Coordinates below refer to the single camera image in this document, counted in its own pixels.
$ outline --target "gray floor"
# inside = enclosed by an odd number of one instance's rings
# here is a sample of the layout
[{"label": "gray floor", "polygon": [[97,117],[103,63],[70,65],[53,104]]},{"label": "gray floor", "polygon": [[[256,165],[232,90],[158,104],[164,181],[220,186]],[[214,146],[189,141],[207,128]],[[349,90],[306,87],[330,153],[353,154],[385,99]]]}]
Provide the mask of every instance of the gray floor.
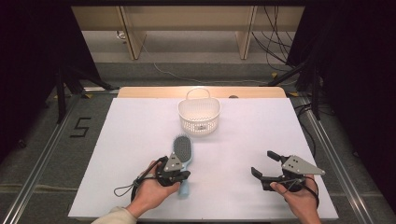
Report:
[{"label": "gray floor", "polygon": [[[254,40],[247,60],[240,60],[233,33],[229,32],[148,33],[146,49],[137,61],[129,59],[125,44],[116,38],[115,32],[86,32],[84,35],[102,79],[114,86],[258,86],[271,81],[272,73],[283,73],[273,69],[268,62],[275,68],[289,69],[271,57],[267,62],[265,53]],[[277,45],[273,44],[272,50],[277,55],[282,55]],[[295,78],[282,85],[286,92],[294,91],[293,85],[287,84]],[[93,86],[88,81],[83,81],[83,85]],[[48,108],[42,109],[24,137],[27,147],[15,148],[0,165],[0,217],[7,213],[55,129],[57,102],[54,96],[55,93],[48,98]],[[19,223],[80,223],[67,217],[68,210],[114,97],[117,97],[114,93],[103,92],[78,99]],[[290,100],[295,106],[302,103],[301,96],[290,97]],[[394,213],[361,161],[352,155],[353,147],[337,117],[328,105],[322,104],[320,107],[321,123],[359,195],[365,201],[374,223],[396,223]],[[90,129],[85,137],[70,137],[83,132],[74,129],[79,118],[91,118],[81,122],[82,126]],[[316,162],[327,171],[323,179],[340,217],[326,223],[359,223],[323,146],[315,135],[308,114],[301,118],[308,131],[314,135],[317,145]],[[312,148],[308,135],[306,139]]]}]

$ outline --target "cable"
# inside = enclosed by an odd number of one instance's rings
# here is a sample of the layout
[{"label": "cable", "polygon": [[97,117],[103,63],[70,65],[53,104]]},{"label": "cable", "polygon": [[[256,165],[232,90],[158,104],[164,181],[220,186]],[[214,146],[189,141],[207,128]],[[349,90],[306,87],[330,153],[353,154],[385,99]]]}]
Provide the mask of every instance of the cable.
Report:
[{"label": "cable", "polygon": [[312,134],[308,131],[308,129],[305,127],[305,125],[301,122],[300,120],[300,116],[305,113],[306,111],[311,109],[311,104],[306,104],[306,105],[299,105],[294,107],[294,110],[301,108],[300,111],[297,114],[297,120],[299,121],[300,125],[303,127],[303,129],[305,130],[305,132],[308,134],[308,136],[310,137],[311,141],[312,141],[312,156],[315,158],[317,155],[317,144],[315,142],[314,137],[312,136]]},{"label": "cable", "polygon": [[306,176],[305,178],[311,179],[312,181],[314,181],[315,185],[317,186],[317,193],[315,193],[311,188],[307,187],[306,185],[301,185],[304,189],[308,190],[317,200],[317,208],[319,207],[319,187],[317,184],[317,181],[315,181],[314,178],[311,178],[309,176]]},{"label": "cable", "polygon": [[[146,178],[146,175],[147,175],[147,174],[149,173],[149,171],[150,171],[152,168],[154,168],[154,166],[156,166],[156,165],[158,164],[158,162],[160,162],[161,160],[162,160],[162,158],[159,158],[159,159],[156,160],[154,163],[152,163],[152,164],[150,165],[150,167],[149,167],[142,175],[140,175],[140,176],[137,177],[137,179],[134,181],[133,184],[128,185],[128,186],[124,186],[124,187],[115,188],[115,189],[113,190],[114,194],[115,194],[117,197],[122,197],[122,196],[124,196],[126,193],[128,193],[129,190],[133,189],[133,192],[132,192],[132,196],[133,196],[133,197],[131,197],[131,201],[132,201],[132,199],[134,198],[135,193],[136,193],[136,190],[137,190],[137,188],[139,187],[139,185],[140,185],[145,179],[154,179],[154,177]],[[119,190],[119,189],[127,189],[127,190],[126,190],[125,192],[123,192],[122,194],[118,194],[118,193],[117,193],[117,190]]]}]

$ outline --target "wrist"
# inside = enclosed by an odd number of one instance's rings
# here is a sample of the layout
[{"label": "wrist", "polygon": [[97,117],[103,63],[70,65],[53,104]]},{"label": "wrist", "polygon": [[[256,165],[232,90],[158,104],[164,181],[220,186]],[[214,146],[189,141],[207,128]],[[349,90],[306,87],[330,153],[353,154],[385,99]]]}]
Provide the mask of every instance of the wrist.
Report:
[{"label": "wrist", "polygon": [[320,218],[317,214],[311,216],[298,217],[303,224],[320,224]]},{"label": "wrist", "polygon": [[132,216],[139,218],[145,212],[149,210],[145,203],[133,200],[127,207],[126,210],[132,214]]}]

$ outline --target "white tabletop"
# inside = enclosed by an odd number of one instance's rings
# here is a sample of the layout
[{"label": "white tabletop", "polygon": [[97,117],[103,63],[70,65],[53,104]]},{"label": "white tabletop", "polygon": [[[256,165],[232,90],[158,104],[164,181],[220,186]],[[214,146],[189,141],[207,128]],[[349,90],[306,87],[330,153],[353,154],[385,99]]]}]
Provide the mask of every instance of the white tabletop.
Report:
[{"label": "white tabletop", "polygon": [[[130,193],[113,190],[132,184],[151,161],[172,152],[173,140],[183,133],[177,104],[183,99],[114,99],[69,216],[103,216],[126,206]],[[315,164],[290,100],[219,99],[219,127],[205,137],[192,137],[193,158],[188,170],[190,195],[175,193],[140,220],[160,221],[277,221],[295,219],[275,192],[262,190],[250,173],[282,175],[280,162],[266,156],[297,155]],[[320,176],[322,219],[338,218]]]}]

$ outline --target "sleeve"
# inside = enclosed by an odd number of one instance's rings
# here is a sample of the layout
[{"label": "sleeve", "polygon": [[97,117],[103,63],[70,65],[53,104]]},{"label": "sleeve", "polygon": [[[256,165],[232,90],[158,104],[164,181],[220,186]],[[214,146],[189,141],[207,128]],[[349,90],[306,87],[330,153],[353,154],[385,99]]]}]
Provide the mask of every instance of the sleeve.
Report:
[{"label": "sleeve", "polygon": [[99,217],[92,224],[135,224],[137,219],[125,208],[115,207],[110,213]]}]

